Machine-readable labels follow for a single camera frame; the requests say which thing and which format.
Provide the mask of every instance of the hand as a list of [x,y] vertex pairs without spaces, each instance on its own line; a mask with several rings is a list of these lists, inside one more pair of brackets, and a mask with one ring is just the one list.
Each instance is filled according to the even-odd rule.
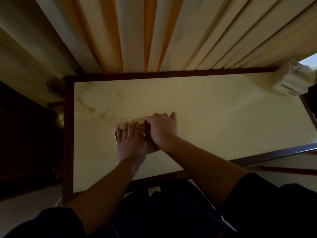
[[116,131],[119,163],[123,160],[130,160],[137,171],[144,162],[147,153],[145,138],[140,131],[139,122],[131,123],[130,125],[127,122],[122,133],[119,126]]
[[147,123],[151,126],[150,135],[160,149],[163,149],[164,143],[170,137],[177,136],[177,117],[175,112],[170,116],[165,113],[155,113],[147,119]]

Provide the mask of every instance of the cream table surface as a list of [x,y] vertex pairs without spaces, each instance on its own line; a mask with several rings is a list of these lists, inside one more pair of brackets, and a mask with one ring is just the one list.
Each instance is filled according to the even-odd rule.
[[[299,97],[271,89],[272,73],[76,82],[73,191],[118,163],[113,124],[177,113],[178,134],[226,160],[317,140]],[[182,170],[164,152],[149,154],[134,180]]]

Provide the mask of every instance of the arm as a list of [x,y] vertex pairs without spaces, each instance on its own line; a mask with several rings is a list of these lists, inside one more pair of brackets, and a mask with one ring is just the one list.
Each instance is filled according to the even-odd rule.
[[178,137],[176,122],[175,113],[150,116],[152,139],[188,172],[208,199],[222,206],[248,171]]
[[87,234],[110,220],[147,153],[138,122],[126,123],[122,134],[119,127],[116,131],[117,167],[66,205],[76,212]]

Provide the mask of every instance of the left hand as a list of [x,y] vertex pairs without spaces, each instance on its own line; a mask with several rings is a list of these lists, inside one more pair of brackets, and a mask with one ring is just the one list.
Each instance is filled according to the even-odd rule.
[[125,123],[123,132],[120,127],[117,131],[117,149],[119,163],[123,160],[130,160],[137,169],[144,162],[147,146],[143,133],[140,131],[139,122]]

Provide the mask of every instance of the sleeve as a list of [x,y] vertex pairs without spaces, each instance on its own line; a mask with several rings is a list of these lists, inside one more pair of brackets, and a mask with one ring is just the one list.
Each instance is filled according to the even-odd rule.
[[228,195],[222,215],[246,237],[317,236],[317,194],[298,184],[276,187],[255,173]]
[[86,237],[81,220],[71,208],[49,208],[35,219],[10,231],[4,238],[12,237]]

